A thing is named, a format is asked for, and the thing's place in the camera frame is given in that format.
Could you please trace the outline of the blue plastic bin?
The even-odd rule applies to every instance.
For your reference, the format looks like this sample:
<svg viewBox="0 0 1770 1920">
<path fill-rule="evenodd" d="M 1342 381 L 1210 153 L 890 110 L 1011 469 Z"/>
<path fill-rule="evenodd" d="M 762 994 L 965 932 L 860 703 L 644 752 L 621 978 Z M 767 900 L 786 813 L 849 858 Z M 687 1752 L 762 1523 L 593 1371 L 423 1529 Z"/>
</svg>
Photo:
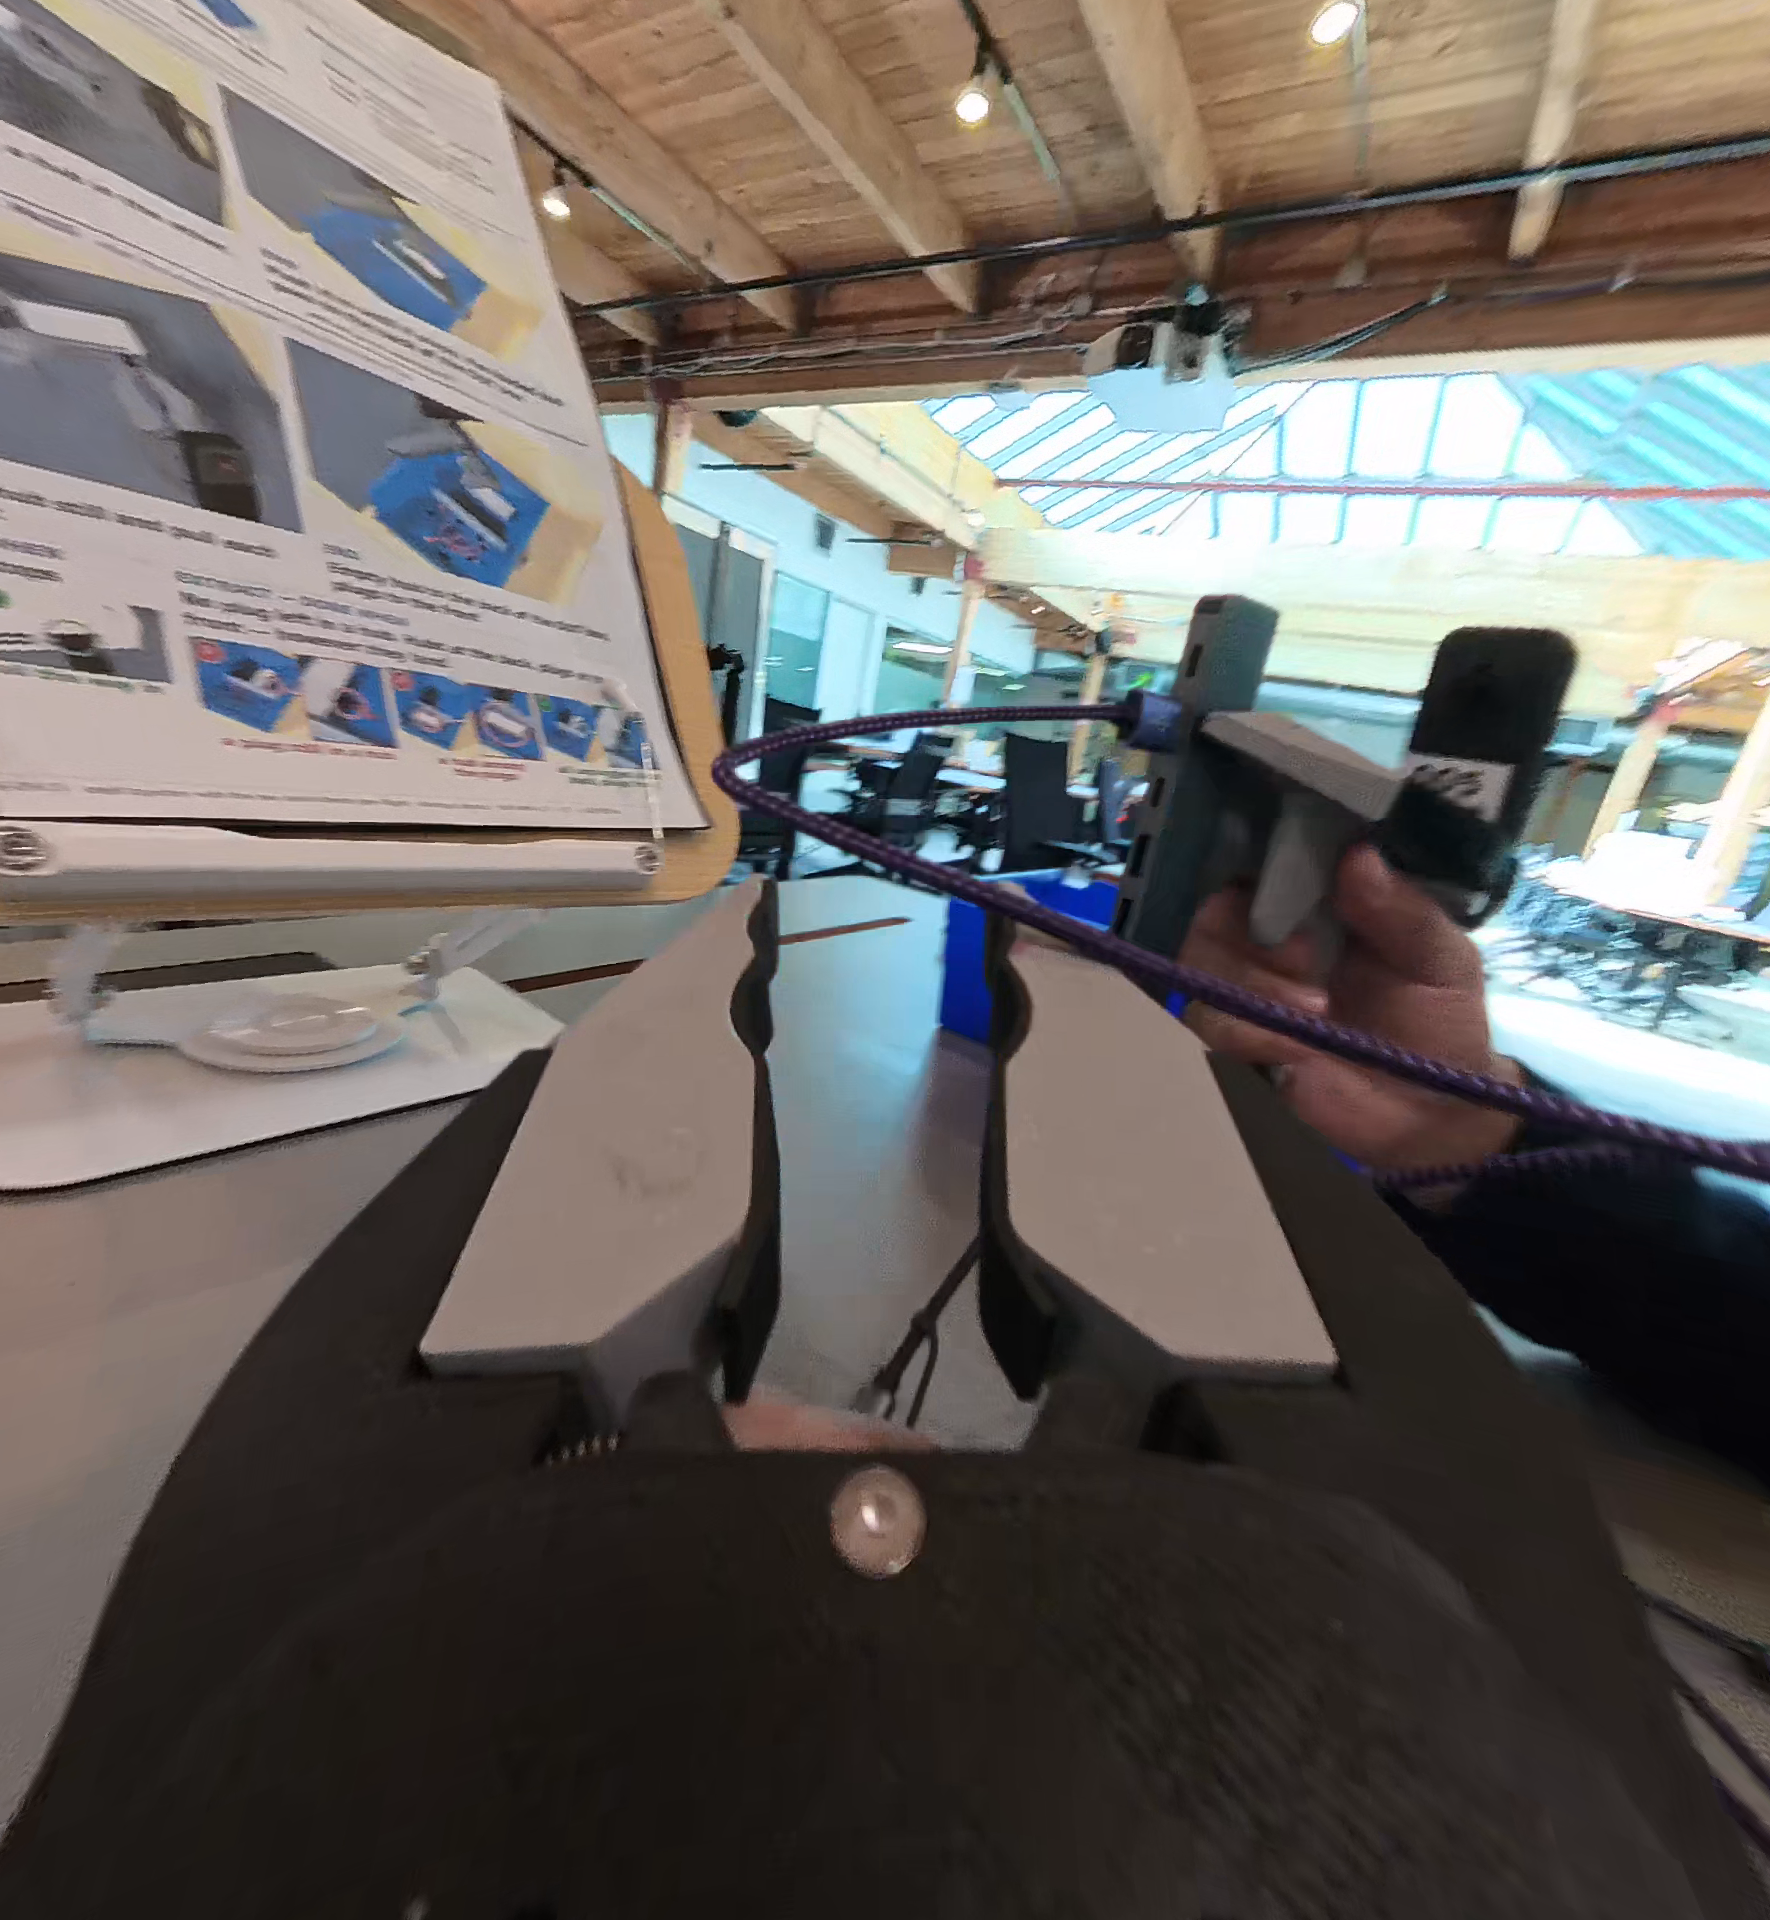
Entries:
<svg viewBox="0 0 1770 1920">
<path fill-rule="evenodd" d="M 1074 867 L 987 876 L 1011 884 L 1042 909 L 1107 930 L 1117 908 L 1117 876 Z M 993 1000 L 987 974 L 987 914 L 969 901 L 946 905 L 937 1026 L 969 1043 L 988 1043 Z"/>
</svg>

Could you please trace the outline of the printed instruction sheet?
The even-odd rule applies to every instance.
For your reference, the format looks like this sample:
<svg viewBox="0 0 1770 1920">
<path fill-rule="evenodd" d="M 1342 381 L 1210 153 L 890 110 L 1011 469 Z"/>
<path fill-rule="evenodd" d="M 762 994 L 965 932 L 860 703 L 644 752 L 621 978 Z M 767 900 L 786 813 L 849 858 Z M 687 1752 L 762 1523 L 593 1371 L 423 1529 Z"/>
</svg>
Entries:
<svg viewBox="0 0 1770 1920">
<path fill-rule="evenodd" d="M 0 818 L 689 830 L 504 97 L 0 2 Z"/>
</svg>

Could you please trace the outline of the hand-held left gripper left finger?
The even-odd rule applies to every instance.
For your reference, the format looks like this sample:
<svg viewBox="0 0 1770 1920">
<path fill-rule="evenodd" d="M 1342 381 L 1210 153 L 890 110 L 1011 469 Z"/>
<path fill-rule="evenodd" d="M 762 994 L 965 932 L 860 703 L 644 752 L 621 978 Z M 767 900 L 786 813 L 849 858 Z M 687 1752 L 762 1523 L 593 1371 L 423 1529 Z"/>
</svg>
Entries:
<svg viewBox="0 0 1770 1920">
<path fill-rule="evenodd" d="M 713 1369 L 777 1213 L 777 900 L 718 896 L 551 1048 L 417 1346 L 442 1381 L 570 1379 L 600 1421 Z"/>
</svg>

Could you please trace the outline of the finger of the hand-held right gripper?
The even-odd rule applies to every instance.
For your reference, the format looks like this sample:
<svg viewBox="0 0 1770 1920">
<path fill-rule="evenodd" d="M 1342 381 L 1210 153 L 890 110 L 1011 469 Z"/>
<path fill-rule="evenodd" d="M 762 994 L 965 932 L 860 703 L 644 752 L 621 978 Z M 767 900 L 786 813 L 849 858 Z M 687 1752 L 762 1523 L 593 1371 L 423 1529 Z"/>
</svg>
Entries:
<svg viewBox="0 0 1770 1920">
<path fill-rule="evenodd" d="M 1384 821 L 1400 776 L 1276 711 L 1217 711 L 1199 745 L 1219 779 L 1219 867 L 1251 893 L 1254 944 L 1337 949 L 1337 871 Z"/>
</svg>

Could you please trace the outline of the grey usb hub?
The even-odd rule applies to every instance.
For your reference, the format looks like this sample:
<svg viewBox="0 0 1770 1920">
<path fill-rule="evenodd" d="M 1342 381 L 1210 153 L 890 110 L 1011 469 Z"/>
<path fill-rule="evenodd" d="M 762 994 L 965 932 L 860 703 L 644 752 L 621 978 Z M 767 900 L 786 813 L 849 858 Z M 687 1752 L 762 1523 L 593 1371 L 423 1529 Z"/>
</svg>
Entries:
<svg viewBox="0 0 1770 1920">
<path fill-rule="evenodd" d="M 1199 725 L 1217 711 L 1254 709 L 1275 628 L 1276 613 L 1255 601 L 1197 601 L 1172 690 L 1176 717 L 1154 721 L 1152 794 L 1112 923 L 1137 954 L 1176 958 L 1199 904 L 1229 881 L 1217 857 L 1219 779 L 1207 767 Z M 1170 988 L 1139 988 L 1165 1009 Z"/>
</svg>

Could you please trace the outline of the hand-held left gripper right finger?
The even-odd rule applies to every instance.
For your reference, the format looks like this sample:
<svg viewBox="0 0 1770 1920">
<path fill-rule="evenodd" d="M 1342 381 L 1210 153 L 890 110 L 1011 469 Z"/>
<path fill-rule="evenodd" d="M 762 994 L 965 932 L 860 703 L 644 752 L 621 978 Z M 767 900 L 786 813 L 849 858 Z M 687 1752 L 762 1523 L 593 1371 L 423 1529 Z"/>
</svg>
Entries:
<svg viewBox="0 0 1770 1920">
<path fill-rule="evenodd" d="M 1202 1041 L 1121 972 L 984 934 L 978 1323 L 1005 1384 L 1326 1389 L 1336 1343 Z"/>
</svg>

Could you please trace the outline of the person's right hand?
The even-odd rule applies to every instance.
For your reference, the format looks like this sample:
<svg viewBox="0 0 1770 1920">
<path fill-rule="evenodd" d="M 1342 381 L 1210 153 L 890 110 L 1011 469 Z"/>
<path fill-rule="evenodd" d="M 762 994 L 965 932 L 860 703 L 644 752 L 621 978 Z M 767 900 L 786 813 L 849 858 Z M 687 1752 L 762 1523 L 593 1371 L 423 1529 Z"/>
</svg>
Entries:
<svg viewBox="0 0 1770 1920">
<path fill-rule="evenodd" d="M 1479 950 L 1378 850 L 1353 849 L 1334 874 L 1334 958 L 1323 958 L 1306 934 L 1264 949 L 1251 937 L 1250 908 L 1251 891 L 1242 884 L 1205 901 L 1181 965 L 1378 1043 L 1519 1085 L 1516 1067 L 1492 1046 Z M 1302 1124 L 1373 1172 L 1484 1162 L 1511 1149 L 1519 1134 L 1514 1118 L 1331 1058 L 1205 1005 L 1191 1005 L 1185 1021 L 1209 1048 L 1266 1071 Z"/>
</svg>

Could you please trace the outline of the white ceiling projector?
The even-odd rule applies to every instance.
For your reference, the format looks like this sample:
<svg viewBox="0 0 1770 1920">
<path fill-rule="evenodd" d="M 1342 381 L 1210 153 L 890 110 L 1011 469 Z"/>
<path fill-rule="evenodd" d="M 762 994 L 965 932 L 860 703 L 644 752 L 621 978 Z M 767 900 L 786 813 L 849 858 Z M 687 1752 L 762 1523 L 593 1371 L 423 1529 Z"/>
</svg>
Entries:
<svg viewBox="0 0 1770 1920">
<path fill-rule="evenodd" d="M 1127 320 L 1082 349 L 1086 390 L 1120 430 L 1217 432 L 1233 410 L 1232 357 L 1245 318 L 1202 297 Z"/>
</svg>

